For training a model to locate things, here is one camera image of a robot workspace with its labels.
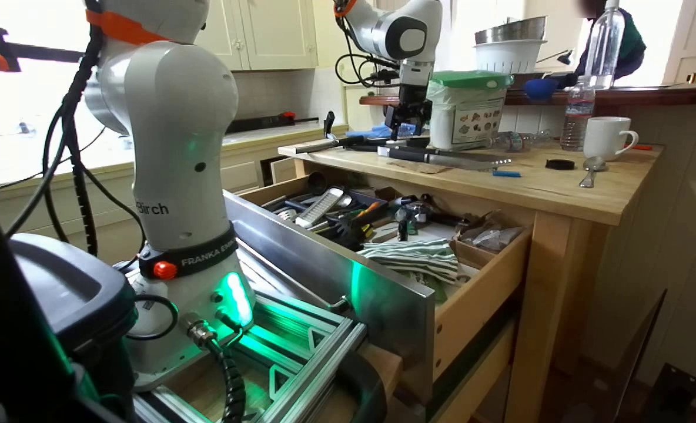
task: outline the plastic container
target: plastic container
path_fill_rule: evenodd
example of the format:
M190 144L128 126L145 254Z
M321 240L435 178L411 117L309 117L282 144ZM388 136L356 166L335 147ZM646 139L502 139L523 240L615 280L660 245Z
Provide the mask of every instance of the plastic container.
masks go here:
M611 90L623 33L626 19L619 9L619 0L606 0L604 13L590 27L580 84L593 90Z
M432 101L430 146L439 150L490 146L498 132L509 80L504 72L488 71L435 72L428 84Z
M565 126L559 146L563 150L580 150L586 139L586 124L593 116L595 90L593 86L565 86Z
M535 72L541 44L541 38L476 44L476 69L492 72Z

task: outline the wooden table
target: wooden table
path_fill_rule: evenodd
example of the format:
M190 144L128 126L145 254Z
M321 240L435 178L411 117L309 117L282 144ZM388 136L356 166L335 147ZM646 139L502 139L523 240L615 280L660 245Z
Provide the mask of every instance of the wooden table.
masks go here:
M538 421L550 365L570 372L580 352L583 321L606 232L629 213L660 150L633 150L610 163L610 170L597 173L595 188L580 188L580 153L559 150L550 144L510 154L512 165L505 170L521 172L521 178L497 178L490 172L403 163L343 147L323 153L297 153L297 147L288 146L281 153L297 159L300 173L312 172L309 166L336 166L530 215L525 302L505 421ZM546 159L552 158L575 159L576 170L546 170Z

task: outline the green light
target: green light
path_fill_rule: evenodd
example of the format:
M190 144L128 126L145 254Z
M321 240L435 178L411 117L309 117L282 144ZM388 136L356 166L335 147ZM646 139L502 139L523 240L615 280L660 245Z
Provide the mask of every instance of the green light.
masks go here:
M237 273L223 274L218 288L223 294L223 315L230 318L241 326L249 326L255 319L252 297L245 280Z

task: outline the window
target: window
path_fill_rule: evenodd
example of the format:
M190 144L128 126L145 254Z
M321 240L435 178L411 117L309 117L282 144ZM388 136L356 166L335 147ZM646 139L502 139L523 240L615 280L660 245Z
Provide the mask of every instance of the window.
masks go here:
M89 38L80 0L47 0L47 4L0 0L0 27L8 27L8 42L74 51L83 51ZM21 59L20 64L21 72L0 72L0 184L40 172L47 124L75 72L75 64L33 59ZM75 119L80 146L102 132L86 104L80 104ZM126 141L107 132L89 146L86 163L107 159L111 153L129 159Z

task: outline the wooden drawer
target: wooden drawer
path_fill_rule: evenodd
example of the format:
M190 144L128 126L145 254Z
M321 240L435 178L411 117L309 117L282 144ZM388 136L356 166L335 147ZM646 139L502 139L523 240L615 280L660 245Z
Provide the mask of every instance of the wooden drawer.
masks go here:
M275 184L268 188L243 192L245 199L255 205L274 203L282 194L304 192L309 177ZM488 319L512 297L525 274L526 258L526 228L523 235L510 241L504 252L490 254L476 246L463 246L455 241L457 255L477 267L477 277L459 286L444 286L448 300L435 305L435 336L432 336L432 380L437 380L444 368L461 354L461 349L477 336ZM348 258L358 258L351 250L338 250Z

